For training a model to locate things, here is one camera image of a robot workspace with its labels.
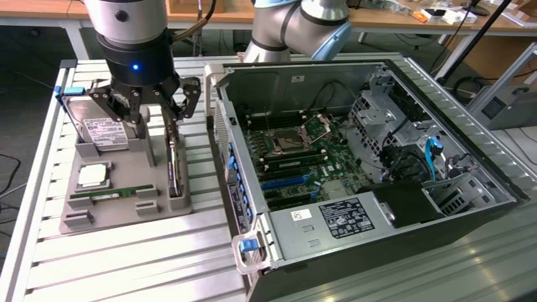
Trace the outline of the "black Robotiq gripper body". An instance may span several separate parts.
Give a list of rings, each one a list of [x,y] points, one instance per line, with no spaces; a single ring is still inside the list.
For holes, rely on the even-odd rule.
[[[135,88],[178,91],[180,78],[175,71],[168,30],[155,39],[136,44],[114,42],[100,33],[96,37],[103,48],[112,75],[111,87],[115,91],[131,92]]]

